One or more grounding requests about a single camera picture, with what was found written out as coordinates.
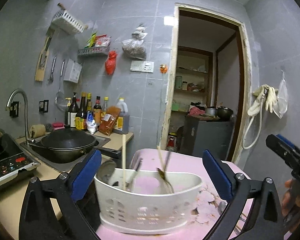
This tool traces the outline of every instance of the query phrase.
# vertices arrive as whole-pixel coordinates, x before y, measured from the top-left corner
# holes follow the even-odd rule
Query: wooden door frame
[[[251,52],[250,45],[248,40],[247,31],[244,23],[222,13],[193,6],[188,4],[176,3],[174,8],[174,25],[172,28],[172,40],[171,40],[171,55],[170,55],[170,68],[168,75],[168,85],[166,90],[166,108],[164,112],[164,118],[162,123],[162,132],[160,138],[160,147],[165,148],[169,125],[170,125],[170,116],[171,116],[171,107],[172,107],[172,97],[173,97],[173,87],[174,80],[176,76],[176,67],[177,67],[177,53],[178,53],[178,33],[179,33],[179,15],[184,15],[186,12],[187,15],[194,15],[195,18],[199,18],[202,20],[208,20],[210,22],[214,22],[217,24],[221,24],[223,26],[232,28],[236,30],[238,49],[242,51],[242,54],[239,53],[239,62],[243,63],[243,73],[240,73],[240,82],[242,82],[243,92],[242,92],[242,104],[239,108],[241,111],[241,116],[237,116],[238,122],[240,121],[240,125],[238,125],[237,139],[233,136],[233,143],[235,143],[233,149],[233,156],[231,158],[231,162],[237,163],[238,159],[242,152],[242,137],[243,130],[248,121],[247,110],[249,107],[250,99],[249,92],[251,92]]]

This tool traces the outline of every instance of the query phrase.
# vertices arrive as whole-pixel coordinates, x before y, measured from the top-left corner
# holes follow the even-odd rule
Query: pink table
[[[162,151],[162,158],[165,160],[167,151]],[[155,171],[157,167],[161,167],[160,160],[158,157],[158,151],[156,149],[142,149],[138,150],[130,164],[130,168],[136,166],[136,162],[139,158],[143,158],[142,170]],[[231,162],[227,163],[234,173],[241,172],[245,176],[242,170]],[[197,202],[193,207],[191,220],[187,225],[179,232],[168,235],[156,235],[156,236],[145,236],[145,235],[130,235],[123,234],[109,230],[103,225],[97,230],[98,236],[102,240],[116,239],[116,240],[176,240],[176,239],[189,239],[189,240],[202,240],[205,235],[210,231],[211,227],[219,218],[218,205],[222,201],[216,191],[213,183],[205,170],[202,159],[198,157],[183,155],[179,153],[172,153],[167,171],[177,172],[190,172],[200,176],[203,180],[202,188],[198,193]],[[252,199],[247,200],[243,213],[247,215],[252,205]],[[239,221],[238,226],[242,228],[243,222]],[[229,239],[235,237],[236,234],[232,232]]]

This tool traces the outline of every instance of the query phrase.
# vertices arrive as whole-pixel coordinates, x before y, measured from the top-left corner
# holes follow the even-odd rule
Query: hanging plastic bag
[[[108,75],[112,75],[115,70],[117,55],[118,54],[114,50],[109,52],[109,57],[105,62],[105,68]]]
[[[148,33],[145,33],[144,24],[140,24],[136,31],[132,33],[132,39],[122,42],[123,51],[132,58],[146,59],[146,48],[143,45],[143,39]]]
[[[288,110],[288,90],[286,81],[284,80],[284,72],[282,71],[282,80],[279,85],[279,91],[277,95],[277,104],[273,106],[273,111],[280,119]]]

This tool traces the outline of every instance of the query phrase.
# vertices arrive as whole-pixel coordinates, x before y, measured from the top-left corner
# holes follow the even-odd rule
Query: red bag
[[[112,75],[115,70],[115,62],[117,58],[117,53],[114,50],[109,52],[109,57],[105,62],[106,72],[108,75]]]

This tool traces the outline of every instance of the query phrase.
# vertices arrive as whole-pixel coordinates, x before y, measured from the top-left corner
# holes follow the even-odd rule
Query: control panel
[[[0,177],[15,170],[18,170],[32,162],[33,161],[23,153],[2,160],[0,161]]]

